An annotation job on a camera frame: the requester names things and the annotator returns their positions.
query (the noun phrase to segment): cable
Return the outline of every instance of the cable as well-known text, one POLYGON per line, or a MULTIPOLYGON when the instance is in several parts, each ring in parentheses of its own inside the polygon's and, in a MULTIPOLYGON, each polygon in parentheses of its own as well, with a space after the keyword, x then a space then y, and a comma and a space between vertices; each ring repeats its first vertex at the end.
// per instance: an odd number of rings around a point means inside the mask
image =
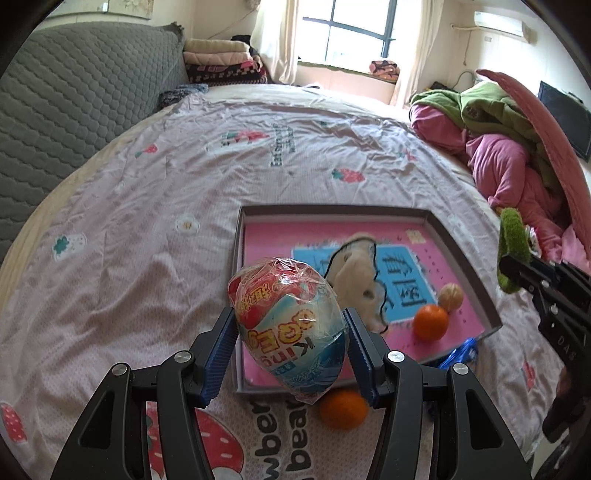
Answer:
POLYGON ((223 30, 220 30, 219 32, 217 32, 216 34, 213 34, 211 37, 208 37, 208 40, 211 40, 213 37, 217 37, 218 35, 221 35, 222 33, 230 30, 232 27, 234 27, 235 25, 238 25, 242 20, 244 20, 246 17, 248 17, 251 13, 256 12, 256 8, 253 8, 252 10, 250 10, 246 15, 244 15, 244 17, 242 17, 239 20, 236 20, 232 25, 228 25, 226 28, 224 28, 223 30))
POLYGON ((468 34, 468 41, 466 42, 466 52, 464 53, 464 66, 467 67, 466 59, 468 58, 468 48, 470 47, 470 40, 472 39, 472 30, 468 34))
POLYGON ((462 78, 462 75, 464 75, 465 73, 469 73, 470 76, 472 77, 472 86, 474 86, 474 83, 476 83, 476 75, 474 75, 474 72, 471 70, 464 70, 460 76, 457 78, 457 82, 456 84, 452 87, 452 90, 457 86, 458 83, 460 83, 460 79, 462 78))

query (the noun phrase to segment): white curtain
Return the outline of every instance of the white curtain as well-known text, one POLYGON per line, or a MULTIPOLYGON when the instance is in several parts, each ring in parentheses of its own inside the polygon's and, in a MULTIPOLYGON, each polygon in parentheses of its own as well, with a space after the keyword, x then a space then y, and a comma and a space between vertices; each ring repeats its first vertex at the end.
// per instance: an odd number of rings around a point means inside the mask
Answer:
POLYGON ((396 16, 396 42, 400 42, 402 58, 400 78, 390 105, 402 108, 417 93, 418 81, 439 31, 444 0, 399 0, 396 16))
POLYGON ((296 79, 296 31, 300 0, 261 0, 251 45, 258 50, 273 81, 296 79))

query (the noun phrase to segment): blue gripper pad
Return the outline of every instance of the blue gripper pad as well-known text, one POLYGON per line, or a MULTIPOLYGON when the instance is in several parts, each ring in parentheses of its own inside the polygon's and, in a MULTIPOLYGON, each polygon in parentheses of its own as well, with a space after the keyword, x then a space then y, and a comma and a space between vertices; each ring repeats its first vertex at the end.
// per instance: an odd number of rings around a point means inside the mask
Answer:
POLYGON ((379 399, 375 374, 378 374, 378 378, 383 376, 383 380, 385 380, 384 362, 377 353, 374 342, 355 309, 346 309, 343 311, 343 315, 349 328, 349 349, 347 353, 353 367, 355 380, 357 380, 361 396, 371 407, 375 407, 379 399))
MULTIPOLYGON (((203 365, 204 380, 200 395, 204 406, 208 406, 219 394, 223 377, 234 352, 238 338, 238 324, 236 323, 234 309, 223 309, 213 330, 208 332, 207 335, 209 345, 204 350, 208 351, 209 354, 203 365)), ((202 358, 202 352, 199 352, 196 359, 197 363, 202 358)))

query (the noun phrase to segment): window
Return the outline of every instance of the window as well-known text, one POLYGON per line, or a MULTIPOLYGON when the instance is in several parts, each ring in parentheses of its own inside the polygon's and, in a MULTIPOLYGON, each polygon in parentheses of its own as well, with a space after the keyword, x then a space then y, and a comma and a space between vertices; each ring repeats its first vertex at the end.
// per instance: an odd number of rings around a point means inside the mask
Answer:
POLYGON ((303 61, 367 71, 391 53, 397 0, 301 0, 303 61))

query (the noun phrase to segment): bedsheet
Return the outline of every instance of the bedsheet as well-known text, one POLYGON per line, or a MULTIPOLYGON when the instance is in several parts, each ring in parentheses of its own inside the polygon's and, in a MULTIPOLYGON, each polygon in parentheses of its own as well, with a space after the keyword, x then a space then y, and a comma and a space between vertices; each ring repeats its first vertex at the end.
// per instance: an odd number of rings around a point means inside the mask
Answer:
MULTIPOLYGON (((389 119, 389 110, 281 86, 211 89, 138 125, 48 197, 40 209, 53 220, 23 231, 0 272, 4 298, 14 290, 0 314, 0 403, 22 430, 15 436, 0 423, 0 433, 35 480, 49 478, 113 363, 160 363, 211 327, 226 304, 239 206, 253 203, 431 209, 504 321, 482 342, 476 374, 531 456, 560 361, 537 332, 527 296, 496 286, 498 220, 485 213, 486 202, 471 181, 458 181, 449 160, 389 119), (363 180, 341 181, 332 175, 339 168, 363 180)), ((226 378, 198 414, 210 428, 202 432, 222 432, 228 441, 208 449, 219 478, 366 476, 382 412, 343 434, 326 429, 314 407, 246 401, 231 390, 226 378), (271 443, 257 426, 265 422, 275 425, 271 443), (302 447, 294 445, 296 431, 298 439, 306 432, 302 447)), ((418 478, 428 471, 428 415, 423 430, 418 478)), ((156 448, 151 465, 159 478, 156 448)))

